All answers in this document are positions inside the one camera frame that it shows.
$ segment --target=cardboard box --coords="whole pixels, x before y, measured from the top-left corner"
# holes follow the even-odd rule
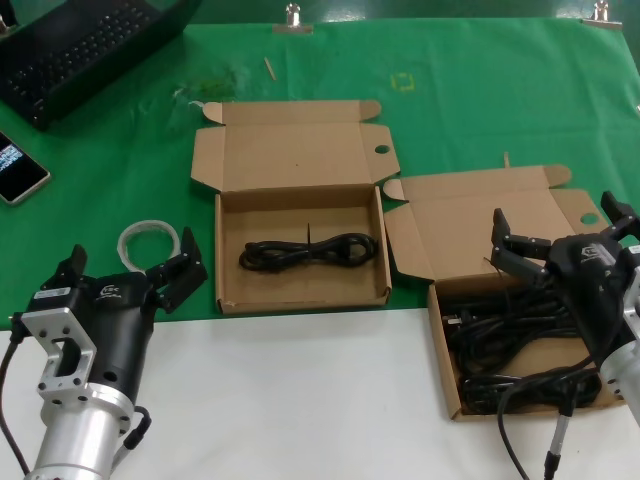
[[[385,214],[398,270],[434,281],[428,292],[429,322],[447,408],[454,420],[483,416],[471,414],[458,395],[459,372],[447,348],[438,300],[504,288],[487,261],[496,208],[502,208],[517,235],[554,240],[604,229],[607,223],[587,192],[555,188],[570,179],[568,168],[555,165],[393,179],[384,185],[387,196],[408,202]],[[595,215],[597,221],[583,223],[587,214]],[[516,279],[503,276],[516,283]],[[536,340],[522,350],[505,373],[530,375],[573,365],[586,356],[580,339]],[[588,409],[622,403],[603,386]],[[540,412],[556,414],[557,409],[535,406],[524,411]]]
[[[216,296],[224,313],[384,305],[391,276],[380,191],[399,171],[391,134],[361,123],[376,101],[208,103],[224,125],[198,130],[191,176],[216,189]],[[326,240],[366,233],[377,258],[346,269],[242,269],[247,242]]]

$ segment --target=phone screen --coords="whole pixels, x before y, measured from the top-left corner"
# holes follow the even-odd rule
[[[48,176],[49,172],[0,133],[0,196],[16,202]]]

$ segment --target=cable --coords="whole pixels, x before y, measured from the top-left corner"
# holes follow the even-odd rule
[[[445,299],[441,305],[449,350],[465,377],[501,372],[534,340],[579,337],[575,322],[551,288],[505,288]]]
[[[519,381],[517,381],[516,383],[514,383],[511,387],[509,387],[502,395],[500,399],[500,403],[498,405],[498,429],[500,430],[500,436],[502,437],[504,446],[507,449],[507,453],[509,454],[511,461],[515,465],[516,469],[518,470],[518,473],[520,473],[520,476],[523,478],[523,480],[530,480],[530,479],[527,473],[525,472],[524,468],[522,467],[522,464],[518,460],[518,457],[515,451],[513,450],[513,447],[511,446],[511,442],[509,441],[509,437],[507,436],[507,431],[504,426],[504,414],[506,412],[509,400],[518,391],[524,389],[529,384],[535,384],[536,382],[542,382],[544,380],[549,380],[553,377],[558,377],[558,376],[571,378],[572,376],[584,373],[583,369],[592,363],[593,357],[599,357],[604,355],[609,349],[609,347],[611,346],[611,344],[613,343],[613,341],[615,340],[616,336],[620,332],[620,329],[622,328],[622,325],[624,324],[624,316],[622,314],[623,311],[624,311],[624,307],[622,305],[622,299],[621,299],[619,301],[618,318],[616,319],[616,323],[614,327],[611,329],[611,331],[609,332],[608,336],[606,337],[605,342],[602,343],[602,351],[598,352],[598,355],[593,355],[593,356],[589,355],[587,356],[587,358],[585,358],[581,362],[576,363],[571,367],[555,368],[546,372],[536,373],[533,375],[529,375],[528,377],[524,377]]]
[[[131,430],[127,438],[124,439],[120,448],[116,451],[113,456],[113,463],[111,464],[111,473],[115,471],[115,469],[122,463],[122,461],[127,458],[129,453],[134,450],[140,442],[144,439],[145,434],[151,427],[151,415],[149,415],[149,411],[144,408],[137,406],[134,408],[136,413],[142,414],[142,419],[138,426]]]
[[[4,382],[7,379],[7,370],[9,369],[9,363],[11,363],[11,359],[13,358],[13,355],[16,353],[17,349],[18,343],[12,341],[7,347],[7,352],[4,354],[2,364],[0,364],[0,429],[7,439],[7,443],[9,443],[13,454],[16,456],[16,459],[20,464],[20,468],[22,469],[22,473],[24,473],[25,475],[29,475],[29,466],[24,459],[24,455],[22,455],[22,452],[20,451],[20,447],[18,447],[18,444],[16,443],[13,435],[11,434],[11,431],[9,430],[7,421],[4,418],[4,408],[2,405],[2,394],[4,392]]]
[[[575,402],[579,408],[591,405],[602,390],[602,382],[596,369],[590,368],[584,370],[584,373],[584,376],[572,382],[576,384]],[[502,394],[520,380],[521,377],[509,375],[472,375],[461,379],[460,397],[472,413],[495,415]],[[518,412],[523,407],[534,404],[561,408],[570,396],[568,390],[563,377],[530,385],[513,396],[505,413]]]
[[[362,249],[364,251],[360,254],[354,254],[354,250]],[[345,233],[317,243],[247,243],[239,263],[246,270],[266,272],[280,272],[294,265],[313,261],[353,268],[368,262],[377,252],[378,242],[369,235]]]

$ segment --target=green cloth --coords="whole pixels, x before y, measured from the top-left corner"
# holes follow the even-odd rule
[[[405,176],[498,168],[508,151],[513,166],[562,163],[594,200],[611,189],[640,207],[640,82],[619,31],[562,19],[325,24],[308,36],[192,25],[47,133],[0,107],[0,129],[53,176],[0,206],[0,311],[24,309],[75,243],[88,275],[125,271],[118,236],[145,219],[190,226],[213,278],[213,195],[190,180],[206,122],[189,102],[307,99],[378,99]],[[464,225],[443,234],[473,238]],[[169,245],[151,236],[131,250],[151,266]],[[425,282],[393,281],[389,308],[425,305]],[[209,280],[170,319],[219,316]]]

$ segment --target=bundle of black cables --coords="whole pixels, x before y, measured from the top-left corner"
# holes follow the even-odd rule
[[[322,242],[265,241],[247,243],[240,266],[247,270],[279,272],[305,262],[359,267],[376,256],[378,242],[364,233],[345,233]]]
[[[551,287],[518,287],[467,298],[444,299],[448,346],[461,372],[460,396],[471,413],[498,412],[502,394],[521,379],[501,372],[529,343],[540,338],[579,338],[575,322]],[[514,394],[507,413],[530,405],[593,403],[602,388],[595,369],[533,382]]]
[[[517,384],[521,377],[509,375],[472,375],[463,378],[460,383],[460,396],[471,413],[476,415],[495,415],[502,394]],[[531,405],[549,405],[560,408],[575,395],[578,408],[591,405],[600,390],[602,382],[594,368],[583,370],[577,378],[568,382],[566,376],[543,378],[531,383],[526,389],[515,393],[504,413],[514,413]]]

